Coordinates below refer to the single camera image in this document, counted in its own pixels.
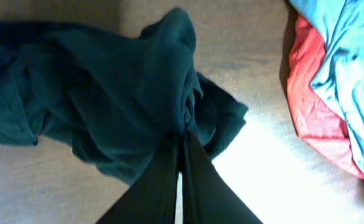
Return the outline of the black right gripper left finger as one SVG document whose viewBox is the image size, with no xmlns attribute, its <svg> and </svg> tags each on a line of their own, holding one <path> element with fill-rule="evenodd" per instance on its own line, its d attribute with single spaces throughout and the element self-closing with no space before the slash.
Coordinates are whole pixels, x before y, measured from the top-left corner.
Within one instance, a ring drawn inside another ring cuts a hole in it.
<svg viewBox="0 0 364 224">
<path fill-rule="evenodd" d="M 97 224 L 174 224 L 179 143 L 166 137 L 140 178 Z"/>
</svg>

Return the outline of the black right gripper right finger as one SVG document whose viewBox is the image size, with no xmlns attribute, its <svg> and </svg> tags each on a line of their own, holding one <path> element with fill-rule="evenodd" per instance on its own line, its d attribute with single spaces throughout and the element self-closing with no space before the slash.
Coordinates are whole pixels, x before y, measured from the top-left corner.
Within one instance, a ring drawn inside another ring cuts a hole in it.
<svg viewBox="0 0 364 224">
<path fill-rule="evenodd" d="M 188 133 L 180 151 L 183 222 L 262 224 L 223 181 L 197 137 Z"/>
</svg>

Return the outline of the dark green shirt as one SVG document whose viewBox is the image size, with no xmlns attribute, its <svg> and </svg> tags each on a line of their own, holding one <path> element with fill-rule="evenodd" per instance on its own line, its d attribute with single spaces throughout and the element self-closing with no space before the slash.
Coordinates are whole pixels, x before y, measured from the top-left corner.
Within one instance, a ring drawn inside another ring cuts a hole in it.
<svg viewBox="0 0 364 224">
<path fill-rule="evenodd" d="M 247 107 L 194 67 L 189 15 L 169 11 L 135 39 L 60 22 L 0 22 L 0 144 L 47 136 L 104 175 L 135 182 L 168 134 L 218 156 Z"/>
</svg>

